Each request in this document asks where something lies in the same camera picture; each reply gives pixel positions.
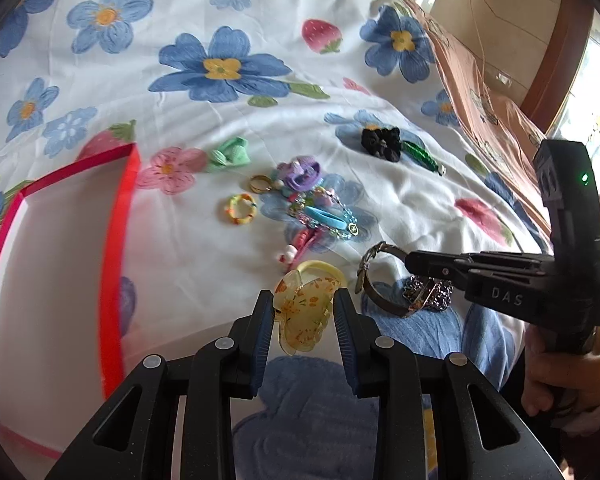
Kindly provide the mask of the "right hand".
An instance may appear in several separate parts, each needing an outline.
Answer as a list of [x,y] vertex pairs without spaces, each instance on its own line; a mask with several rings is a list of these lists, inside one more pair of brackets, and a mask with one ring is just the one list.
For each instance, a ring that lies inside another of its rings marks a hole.
[[524,411],[535,416],[549,411],[558,392],[572,395],[564,429],[570,436],[600,430],[600,328],[592,350],[582,356],[550,352],[541,331],[528,325],[524,334]]

